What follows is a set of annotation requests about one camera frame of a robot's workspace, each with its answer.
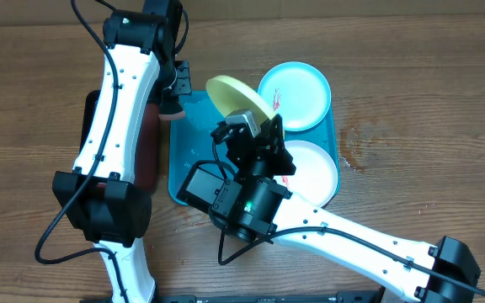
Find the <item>green and red sponge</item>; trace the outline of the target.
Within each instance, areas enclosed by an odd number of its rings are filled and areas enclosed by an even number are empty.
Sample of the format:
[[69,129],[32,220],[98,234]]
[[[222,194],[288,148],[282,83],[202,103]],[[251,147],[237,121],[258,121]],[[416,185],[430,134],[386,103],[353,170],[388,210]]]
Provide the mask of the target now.
[[185,117],[183,106],[178,98],[164,99],[159,105],[160,120],[181,120]]

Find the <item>white plate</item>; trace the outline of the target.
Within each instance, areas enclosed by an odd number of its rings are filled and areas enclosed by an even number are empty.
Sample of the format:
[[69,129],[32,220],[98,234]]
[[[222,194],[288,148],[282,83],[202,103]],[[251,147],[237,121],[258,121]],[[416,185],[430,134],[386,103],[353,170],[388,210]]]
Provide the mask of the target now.
[[293,157],[296,172],[275,176],[274,180],[292,192],[292,200],[324,207],[338,189],[338,169],[333,159],[309,141],[287,141],[285,148]]

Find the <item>yellow-green plate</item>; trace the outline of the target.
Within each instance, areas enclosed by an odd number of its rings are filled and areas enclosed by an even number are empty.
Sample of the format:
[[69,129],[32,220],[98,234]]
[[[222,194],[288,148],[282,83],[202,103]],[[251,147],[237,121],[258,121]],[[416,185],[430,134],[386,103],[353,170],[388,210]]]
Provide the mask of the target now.
[[238,109],[251,109],[260,115],[260,124],[276,115],[264,99],[247,84],[229,76],[216,76],[205,84],[206,92],[224,117]]

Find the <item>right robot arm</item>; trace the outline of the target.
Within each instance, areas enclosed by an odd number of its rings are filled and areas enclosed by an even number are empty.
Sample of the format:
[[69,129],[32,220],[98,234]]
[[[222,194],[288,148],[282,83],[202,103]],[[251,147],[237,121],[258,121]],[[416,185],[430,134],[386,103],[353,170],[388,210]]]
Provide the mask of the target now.
[[282,119],[261,125],[251,114],[229,114],[211,133],[227,145],[228,162],[213,160],[219,175],[198,161],[177,197],[206,213],[221,231],[247,243],[227,265],[250,249],[274,242],[319,254],[374,280],[401,302],[470,302],[481,294],[481,270],[469,248],[451,237],[437,244],[389,236],[296,199],[275,177],[296,171],[285,148]]

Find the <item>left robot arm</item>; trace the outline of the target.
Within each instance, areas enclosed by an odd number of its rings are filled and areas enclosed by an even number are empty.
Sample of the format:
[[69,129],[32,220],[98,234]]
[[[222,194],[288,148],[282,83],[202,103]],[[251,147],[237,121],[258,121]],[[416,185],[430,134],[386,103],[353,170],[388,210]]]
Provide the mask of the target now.
[[189,29],[183,5],[147,1],[139,12],[114,9],[96,41],[104,53],[98,91],[88,95],[79,154],[52,190],[60,217],[82,231],[104,260],[113,302],[151,302],[156,283],[143,237],[152,201],[135,183],[136,152],[148,104],[163,120],[184,116],[191,93],[189,64],[178,59]]

